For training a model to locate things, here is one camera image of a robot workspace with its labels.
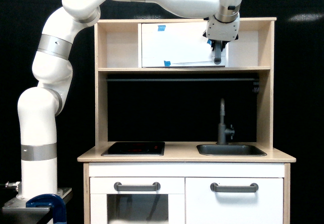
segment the gray faucet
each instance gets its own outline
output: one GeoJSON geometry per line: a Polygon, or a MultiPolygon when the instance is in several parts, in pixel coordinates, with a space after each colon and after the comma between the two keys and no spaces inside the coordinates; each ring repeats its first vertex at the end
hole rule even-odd
{"type": "Polygon", "coordinates": [[[220,110],[221,122],[218,124],[217,145],[228,145],[228,143],[226,142],[226,136],[231,136],[231,139],[233,139],[233,135],[235,134],[232,125],[231,125],[231,129],[226,128],[226,124],[224,123],[224,116],[225,116],[225,101],[224,99],[221,99],[221,110],[220,110]]]}

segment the white box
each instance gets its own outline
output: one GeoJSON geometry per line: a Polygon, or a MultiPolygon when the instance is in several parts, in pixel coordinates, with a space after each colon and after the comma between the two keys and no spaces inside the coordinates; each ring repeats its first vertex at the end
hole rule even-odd
{"type": "Polygon", "coordinates": [[[142,24],[142,67],[228,66],[228,46],[221,63],[203,36],[206,22],[142,24]]]}

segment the oven window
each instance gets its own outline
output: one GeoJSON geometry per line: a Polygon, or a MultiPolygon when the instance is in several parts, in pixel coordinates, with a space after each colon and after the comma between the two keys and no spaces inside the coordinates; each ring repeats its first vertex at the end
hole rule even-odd
{"type": "Polygon", "coordinates": [[[107,195],[108,224],[167,224],[168,195],[107,195]]]}

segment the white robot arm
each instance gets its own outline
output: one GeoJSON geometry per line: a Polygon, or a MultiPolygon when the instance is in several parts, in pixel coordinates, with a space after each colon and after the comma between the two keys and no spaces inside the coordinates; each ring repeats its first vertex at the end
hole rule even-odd
{"type": "MultiPolygon", "coordinates": [[[[32,71],[39,81],[18,101],[21,128],[22,195],[30,199],[57,193],[55,116],[65,104],[72,80],[68,61],[75,36],[100,18],[99,5],[105,0],[62,0],[63,7],[47,20],[32,71]]],[[[214,44],[236,39],[241,0],[115,0],[157,3],[186,18],[209,18],[206,37],[214,44]]]]}

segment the stovetop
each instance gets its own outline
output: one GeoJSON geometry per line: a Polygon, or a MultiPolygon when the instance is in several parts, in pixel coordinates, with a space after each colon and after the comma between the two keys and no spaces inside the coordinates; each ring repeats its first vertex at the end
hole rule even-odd
{"type": "Polygon", "coordinates": [[[101,156],[163,156],[164,142],[116,142],[101,156]]]}

